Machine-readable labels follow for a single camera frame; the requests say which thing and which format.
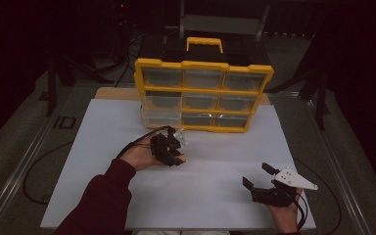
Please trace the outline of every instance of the table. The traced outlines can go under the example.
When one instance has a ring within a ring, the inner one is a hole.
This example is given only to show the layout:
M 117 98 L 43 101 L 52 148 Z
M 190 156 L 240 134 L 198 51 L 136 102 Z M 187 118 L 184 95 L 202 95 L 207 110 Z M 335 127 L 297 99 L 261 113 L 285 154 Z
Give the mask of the table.
M 122 96 L 129 100 L 114 100 Z M 122 147 L 148 132 L 139 117 L 137 96 L 132 89 L 103 88 L 90 102 L 41 227 L 57 227 L 77 205 L 88 181 L 104 173 Z M 247 133 L 184 135 L 189 143 L 181 149 L 186 164 L 153 166 L 132 179 L 126 229 L 273 228 L 265 206 L 252 202 L 242 177 L 270 188 L 272 176 L 261 169 L 262 163 L 296 170 L 274 108 L 260 105 Z M 314 227 L 309 210 L 304 228 Z

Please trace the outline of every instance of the tool box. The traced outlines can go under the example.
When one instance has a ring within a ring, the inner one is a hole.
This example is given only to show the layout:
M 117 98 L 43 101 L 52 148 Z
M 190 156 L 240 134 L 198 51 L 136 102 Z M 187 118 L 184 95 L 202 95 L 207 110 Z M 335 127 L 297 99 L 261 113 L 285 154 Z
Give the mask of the tool box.
M 146 35 L 134 79 L 148 128 L 246 132 L 272 76 L 254 40 Z

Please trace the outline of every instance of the white paper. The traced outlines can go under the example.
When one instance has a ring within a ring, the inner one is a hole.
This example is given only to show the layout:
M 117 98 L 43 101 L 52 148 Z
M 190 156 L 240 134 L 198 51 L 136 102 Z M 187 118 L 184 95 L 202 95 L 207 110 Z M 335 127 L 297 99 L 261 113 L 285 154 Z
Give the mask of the white paper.
M 92 100 L 72 145 L 41 227 L 55 228 L 78 204 L 92 177 L 103 174 L 129 142 L 149 132 L 139 101 Z M 129 189 L 127 229 L 262 229 L 274 227 L 253 203 L 242 177 L 271 188 L 262 163 L 295 169 L 273 106 L 260 105 L 246 133 L 184 131 L 187 163 L 137 172 Z M 309 210 L 304 228 L 314 228 Z

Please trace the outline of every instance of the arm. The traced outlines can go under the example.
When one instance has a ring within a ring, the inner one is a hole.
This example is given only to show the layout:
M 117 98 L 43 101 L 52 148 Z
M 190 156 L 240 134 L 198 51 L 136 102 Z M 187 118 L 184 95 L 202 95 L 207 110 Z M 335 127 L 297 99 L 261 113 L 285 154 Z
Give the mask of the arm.
M 301 195 L 303 189 L 299 188 L 296 192 Z M 299 201 L 299 195 L 296 196 L 296 201 Z M 291 204 L 287 208 L 277 208 L 274 206 L 266 205 L 270 211 L 271 217 L 276 224 L 280 234 L 296 235 L 300 234 L 298 231 L 298 207 L 295 204 Z
M 112 160 L 103 175 L 88 183 L 77 207 L 65 218 L 54 234 L 121 234 L 126 223 L 131 193 L 130 180 L 136 170 L 161 165 L 146 145 L 152 136 Z

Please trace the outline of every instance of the dark red sweater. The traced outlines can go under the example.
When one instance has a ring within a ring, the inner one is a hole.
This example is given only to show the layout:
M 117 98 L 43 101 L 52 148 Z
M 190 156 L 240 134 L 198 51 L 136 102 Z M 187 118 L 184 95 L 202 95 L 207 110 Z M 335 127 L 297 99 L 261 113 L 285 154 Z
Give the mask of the dark red sweater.
M 77 207 L 54 234 L 122 234 L 132 197 L 128 186 L 135 174 L 133 166 L 114 159 L 104 175 L 90 180 Z

